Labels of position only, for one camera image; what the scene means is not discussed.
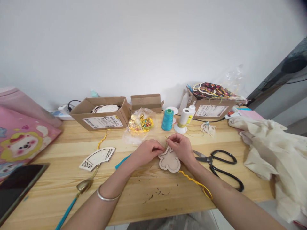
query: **phone screen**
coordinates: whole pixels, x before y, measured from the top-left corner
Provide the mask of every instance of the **phone screen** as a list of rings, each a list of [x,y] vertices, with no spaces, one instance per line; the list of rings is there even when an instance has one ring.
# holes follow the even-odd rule
[[[13,211],[46,168],[47,165],[18,167],[0,185],[0,226],[4,222],[3,217],[8,217],[7,212]]]

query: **hand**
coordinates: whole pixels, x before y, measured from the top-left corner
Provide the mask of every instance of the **hand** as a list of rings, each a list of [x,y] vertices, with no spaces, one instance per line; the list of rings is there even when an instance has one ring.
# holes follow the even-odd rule
[[[154,139],[144,141],[128,158],[130,163],[137,169],[149,163],[156,156],[165,152],[160,143]]]
[[[175,133],[168,137],[167,144],[175,151],[177,157],[186,165],[190,166],[196,161],[193,154],[190,139],[182,134]]]

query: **cardboard box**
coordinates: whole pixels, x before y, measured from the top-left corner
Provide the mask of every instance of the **cardboard box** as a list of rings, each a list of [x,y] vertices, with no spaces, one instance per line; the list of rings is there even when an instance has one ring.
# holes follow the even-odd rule
[[[196,113],[193,118],[196,119],[222,119],[231,109],[238,103],[242,103],[245,101],[235,101],[235,100],[227,100],[227,99],[211,99],[204,98],[201,100],[197,100],[190,89],[187,87],[190,97],[188,100],[189,107],[191,104],[195,103]]]
[[[117,105],[119,110],[107,113],[91,113],[98,105]],[[125,97],[85,98],[70,115],[88,131],[126,128],[131,116]]]
[[[132,113],[140,108],[148,108],[155,113],[162,113],[164,101],[161,102],[160,94],[132,95],[131,104]]]

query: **silver bangle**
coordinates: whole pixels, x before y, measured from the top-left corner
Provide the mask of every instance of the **silver bangle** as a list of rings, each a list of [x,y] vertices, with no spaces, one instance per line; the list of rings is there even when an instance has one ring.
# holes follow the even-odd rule
[[[98,197],[99,197],[101,200],[104,200],[104,201],[113,201],[113,200],[118,199],[118,198],[121,196],[121,194],[122,194],[122,193],[120,193],[120,195],[119,195],[118,197],[115,197],[115,198],[113,198],[113,199],[104,198],[104,197],[103,197],[102,195],[100,195],[100,193],[99,193],[99,189],[100,189],[101,186],[102,186],[102,185],[100,185],[99,188],[97,189],[97,195],[98,195]]]

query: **white spool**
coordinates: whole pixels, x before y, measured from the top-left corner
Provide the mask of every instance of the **white spool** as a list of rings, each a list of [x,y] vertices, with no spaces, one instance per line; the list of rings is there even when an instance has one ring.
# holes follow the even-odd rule
[[[176,123],[175,115],[178,113],[178,109],[173,106],[167,107],[165,110],[167,109],[171,109],[172,111],[174,111],[173,124]]]
[[[188,109],[183,109],[181,117],[178,123],[174,125],[174,130],[177,133],[184,134],[187,131],[186,123],[188,122],[190,111]]]

